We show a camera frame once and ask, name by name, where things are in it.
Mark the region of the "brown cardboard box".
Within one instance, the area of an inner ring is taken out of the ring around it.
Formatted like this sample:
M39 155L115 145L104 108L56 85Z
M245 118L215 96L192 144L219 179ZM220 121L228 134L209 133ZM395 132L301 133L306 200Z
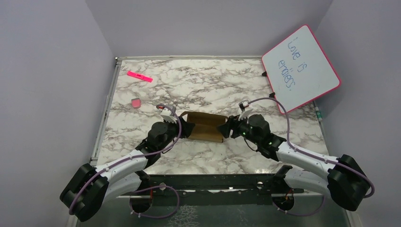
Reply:
M224 140L217 127L226 123L226 116L201 113L201 112L183 112L180 117L186 117L187 123L193 123L194 128L187 137L190 140L200 140L207 142L222 143Z

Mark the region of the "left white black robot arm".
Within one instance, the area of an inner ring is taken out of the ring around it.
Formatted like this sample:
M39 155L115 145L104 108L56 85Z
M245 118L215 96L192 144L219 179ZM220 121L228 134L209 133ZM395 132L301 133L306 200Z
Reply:
M174 122L156 122L147 137L129 154L100 166L82 165L60 194L69 214L84 222L92 218L108 200L129 192L149 190L145 169L155 164L178 139L188 138L195 124L179 117Z

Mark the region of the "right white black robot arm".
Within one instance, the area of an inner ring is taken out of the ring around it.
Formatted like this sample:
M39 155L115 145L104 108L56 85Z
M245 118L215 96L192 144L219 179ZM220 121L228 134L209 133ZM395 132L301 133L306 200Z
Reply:
M286 163L273 177L272 187L285 193L303 189L320 193L340 207L355 211L375 189L355 159L302 150L270 131L269 123L255 114L247 119L230 116L217 130L224 138L243 137L255 144L265 158Z

